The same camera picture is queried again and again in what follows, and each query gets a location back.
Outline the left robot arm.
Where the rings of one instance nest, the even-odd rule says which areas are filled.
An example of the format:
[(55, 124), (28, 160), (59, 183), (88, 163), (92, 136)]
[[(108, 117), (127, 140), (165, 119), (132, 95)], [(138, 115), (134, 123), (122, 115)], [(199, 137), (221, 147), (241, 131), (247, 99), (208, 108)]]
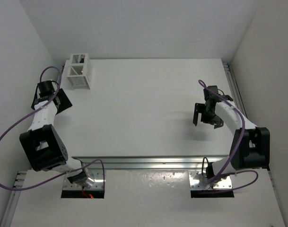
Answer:
[(72, 107), (63, 89), (60, 88), (56, 93), (57, 86), (57, 82), (53, 80), (37, 84), (31, 104), (36, 113), (31, 126), (27, 132), (20, 134), (19, 140), (33, 170), (67, 173), (67, 179), (71, 184), (89, 187), (92, 182), (87, 170), (72, 171), (82, 167), (82, 163), (69, 157), (53, 126), (55, 116)]

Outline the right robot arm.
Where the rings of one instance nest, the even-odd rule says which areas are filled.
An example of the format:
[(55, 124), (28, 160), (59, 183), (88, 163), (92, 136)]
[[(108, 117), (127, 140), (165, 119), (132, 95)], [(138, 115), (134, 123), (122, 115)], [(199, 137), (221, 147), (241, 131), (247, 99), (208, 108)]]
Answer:
[(215, 129), (226, 125), (233, 135), (229, 155), (208, 164), (207, 183), (241, 170), (267, 168), (270, 164), (270, 131), (248, 120), (232, 97), (220, 94), (217, 86), (206, 86), (202, 80), (199, 83), (203, 87), (205, 102), (195, 104), (193, 124), (202, 122)]

